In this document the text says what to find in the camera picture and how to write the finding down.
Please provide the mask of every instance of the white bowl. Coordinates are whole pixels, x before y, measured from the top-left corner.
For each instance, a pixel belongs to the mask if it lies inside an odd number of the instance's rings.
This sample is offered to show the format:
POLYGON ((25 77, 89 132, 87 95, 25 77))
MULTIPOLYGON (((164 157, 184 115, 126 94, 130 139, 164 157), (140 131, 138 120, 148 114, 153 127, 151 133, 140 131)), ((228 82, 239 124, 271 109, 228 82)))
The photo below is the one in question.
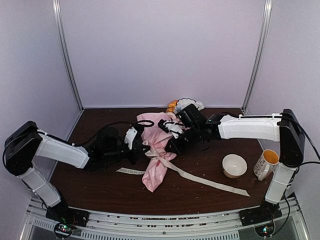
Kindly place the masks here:
POLYGON ((229 154, 222 160, 222 170, 224 175, 231 179, 241 177, 247 171, 247 162, 241 156, 229 154))

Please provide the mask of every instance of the pink cloth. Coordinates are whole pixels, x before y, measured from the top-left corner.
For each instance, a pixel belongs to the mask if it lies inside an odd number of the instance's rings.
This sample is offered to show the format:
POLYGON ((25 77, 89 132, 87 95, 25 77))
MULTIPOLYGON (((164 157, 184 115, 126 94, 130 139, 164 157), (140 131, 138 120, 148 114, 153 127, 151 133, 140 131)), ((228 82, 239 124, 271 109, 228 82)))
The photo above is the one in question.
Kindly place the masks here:
MULTIPOLYGON (((164 152, 164 149, 169 141, 173 137, 172 133, 166 133, 158 127, 158 122, 163 119, 171 121, 170 115, 164 112, 151 112, 143 113, 136 117, 138 121, 151 120, 154 122, 154 126, 146 127, 141 135, 142 140, 151 147, 151 151, 157 152, 160 157, 167 161, 171 161, 177 155, 171 152, 164 152)), ((142 182, 145 187, 154 192, 156 188, 162 183, 167 173, 167 167, 164 166, 157 157, 153 157, 150 160, 148 167, 142 177, 142 182)))

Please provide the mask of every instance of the wooden table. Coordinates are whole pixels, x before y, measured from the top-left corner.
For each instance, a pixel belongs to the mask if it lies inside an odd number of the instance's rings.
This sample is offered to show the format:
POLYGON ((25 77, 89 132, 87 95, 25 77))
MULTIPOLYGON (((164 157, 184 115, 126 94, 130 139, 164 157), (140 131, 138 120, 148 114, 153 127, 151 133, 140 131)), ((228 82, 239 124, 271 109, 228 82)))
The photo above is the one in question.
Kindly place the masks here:
MULTIPOLYGON (((76 125, 70 141, 80 143, 88 139, 107 123, 136 121, 141 113, 161 112, 162 108, 113 108, 86 109, 76 125)), ((240 109, 206 108, 207 117, 214 113, 240 114, 240 109)), ((122 136, 127 125, 116 126, 122 136)), ((247 190, 250 197, 218 190, 182 178, 168 169, 163 183, 151 193, 142 183, 141 175, 116 172, 121 167, 144 171, 149 159, 141 157, 136 165, 127 160, 108 169, 86 172, 59 162, 51 179, 71 207, 88 210, 146 215, 180 215, 228 211, 260 205, 272 177, 258 181, 253 167, 262 153, 255 139, 230 139, 201 142, 178 156, 172 163, 178 168, 217 183, 247 190), (242 156, 248 166, 247 172, 238 179, 229 179, 222 173, 222 160, 228 154, 242 156)))

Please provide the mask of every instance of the white wall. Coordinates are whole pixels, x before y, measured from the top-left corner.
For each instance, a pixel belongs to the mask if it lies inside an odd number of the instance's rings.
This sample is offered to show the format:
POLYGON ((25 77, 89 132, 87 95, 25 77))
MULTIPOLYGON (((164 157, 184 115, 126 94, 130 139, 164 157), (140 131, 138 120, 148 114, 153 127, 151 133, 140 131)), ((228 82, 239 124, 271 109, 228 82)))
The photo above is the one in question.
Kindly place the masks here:
MULTIPOLYGON (((319 107, 320 2, 273 1, 266 48, 248 111, 266 114, 291 108, 320 150, 319 107)), ((279 150, 279 144, 265 144, 279 150)), ((308 143, 305 161, 317 161, 308 143)), ((305 165, 291 187, 313 240, 320 235, 319 174, 320 166, 305 165)))
MULTIPOLYGON (((0 153, 28 120, 65 138, 78 115, 51 0, 0 0, 0 153)), ((53 162, 38 164, 48 176, 53 162)), ((0 164, 0 239, 17 239, 30 193, 0 164)))
POLYGON ((240 107, 265 1, 68 0, 61 12, 85 107, 194 98, 240 107))

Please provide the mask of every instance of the mug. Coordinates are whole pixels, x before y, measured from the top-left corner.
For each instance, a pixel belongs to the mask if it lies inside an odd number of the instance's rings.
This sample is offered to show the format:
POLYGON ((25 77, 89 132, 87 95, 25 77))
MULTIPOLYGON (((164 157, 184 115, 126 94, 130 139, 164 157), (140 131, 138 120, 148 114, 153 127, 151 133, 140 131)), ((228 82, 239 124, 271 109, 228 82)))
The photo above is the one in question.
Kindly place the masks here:
POLYGON ((273 150, 266 149, 263 151, 258 162, 255 164, 253 172, 258 177, 258 180, 262 181, 270 175, 278 163, 278 154, 273 150))

